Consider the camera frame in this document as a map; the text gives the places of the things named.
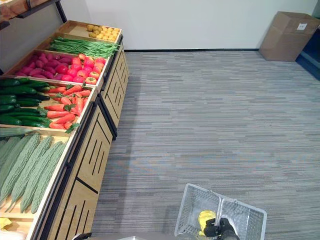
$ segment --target black baseboard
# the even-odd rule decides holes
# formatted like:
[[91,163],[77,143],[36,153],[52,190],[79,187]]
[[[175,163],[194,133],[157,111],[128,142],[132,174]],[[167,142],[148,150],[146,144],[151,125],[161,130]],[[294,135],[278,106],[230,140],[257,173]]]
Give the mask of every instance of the black baseboard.
[[259,48],[125,49],[127,53],[258,51]]

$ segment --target white object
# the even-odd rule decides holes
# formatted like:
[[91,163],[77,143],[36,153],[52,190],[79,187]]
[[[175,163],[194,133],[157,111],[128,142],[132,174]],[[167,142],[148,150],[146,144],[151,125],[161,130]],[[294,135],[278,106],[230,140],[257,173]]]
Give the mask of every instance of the white object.
[[0,239],[2,240],[25,240],[26,234],[19,231],[1,231],[0,230]]
[[217,213],[216,225],[221,218],[227,218],[240,240],[265,239],[267,224],[265,210],[190,183],[186,184],[184,189],[174,235],[191,233],[199,240],[206,239],[198,235],[201,230],[198,216],[204,210]]
[[297,30],[298,31],[303,31],[303,30],[306,29],[307,25],[308,25],[308,23],[300,23],[298,28],[297,28]]

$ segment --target carrot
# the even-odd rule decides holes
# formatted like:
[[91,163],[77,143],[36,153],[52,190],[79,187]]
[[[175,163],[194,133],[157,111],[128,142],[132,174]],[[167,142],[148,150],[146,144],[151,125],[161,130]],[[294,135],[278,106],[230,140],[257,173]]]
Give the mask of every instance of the carrot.
[[66,122],[66,123],[64,124],[64,128],[65,128],[65,129],[69,129],[72,124],[73,124],[72,122]]
[[44,109],[47,109],[50,111],[63,112],[64,106],[65,106],[64,104],[55,104],[55,105],[45,106]]
[[66,122],[72,122],[76,119],[76,116],[72,113],[69,113],[68,115],[65,115],[61,118],[59,118],[57,121],[55,121],[55,124],[65,124]]
[[62,124],[56,124],[56,123],[54,123],[54,122],[51,122],[51,123],[49,124],[49,127],[50,127],[51,129],[65,129],[65,127],[64,127]]
[[64,91],[63,95],[73,94],[76,92],[80,92],[81,90],[82,90],[82,87],[80,85],[75,85],[75,86],[71,87],[70,89]]
[[66,91],[66,87],[65,86],[60,86],[60,87],[56,87],[56,88],[51,88],[48,93],[50,94],[58,94],[58,93],[63,93]]
[[55,119],[55,118],[63,117],[68,114],[69,114],[68,111],[48,111],[46,116],[49,119]]
[[74,93],[71,93],[71,94],[69,94],[68,96],[72,96],[72,97],[73,97],[73,95],[76,95],[78,98],[82,98],[82,95],[80,94],[79,91],[74,92]]
[[72,96],[72,104],[76,104],[76,97],[75,96]]
[[75,107],[71,108],[71,113],[73,113],[74,115],[78,115],[78,112]]
[[48,95],[49,95],[49,97],[51,97],[53,100],[55,100],[57,102],[60,102],[60,100],[61,100],[61,97],[55,97],[57,95],[56,93],[49,93]]
[[81,97],[76,97],[75,99],[75,110],[78,113],[78,116],[81,115],[82,110],[84,109],[84,100]]
[[61,98],[61,103],[62,103],[62,104],[65,104],[65,105],[70,105],[70,104],[72,104],[71,101],[70,101],[70,99],[67,98],[67,97],[65,97],[65,96]]
[[82,91],[78,91],[77,93],[81,94],[82,97],[89,97],[91,91],[90,90],[82,90]]

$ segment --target green bean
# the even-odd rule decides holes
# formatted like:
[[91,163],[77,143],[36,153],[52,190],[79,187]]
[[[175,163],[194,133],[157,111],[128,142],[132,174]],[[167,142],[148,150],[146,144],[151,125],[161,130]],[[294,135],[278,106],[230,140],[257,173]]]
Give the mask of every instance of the green bean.
[[85,54],[95,58],[103,57],[107,59],[117,51],[118,46],[114,43],[68,39],[59,36],[50,43],[48,50],[68,54]]

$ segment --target white wall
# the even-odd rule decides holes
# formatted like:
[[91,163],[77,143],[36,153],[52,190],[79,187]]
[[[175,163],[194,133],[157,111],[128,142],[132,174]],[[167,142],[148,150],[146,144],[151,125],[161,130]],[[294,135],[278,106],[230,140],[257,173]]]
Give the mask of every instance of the white wall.
[[317,0],[63,0],[70,20],[123,29],[126,49],[258,48],[277,11]]
[[10,26],[0,31],[0,68],[4,72],[62,24],[55,4],[9,22]]

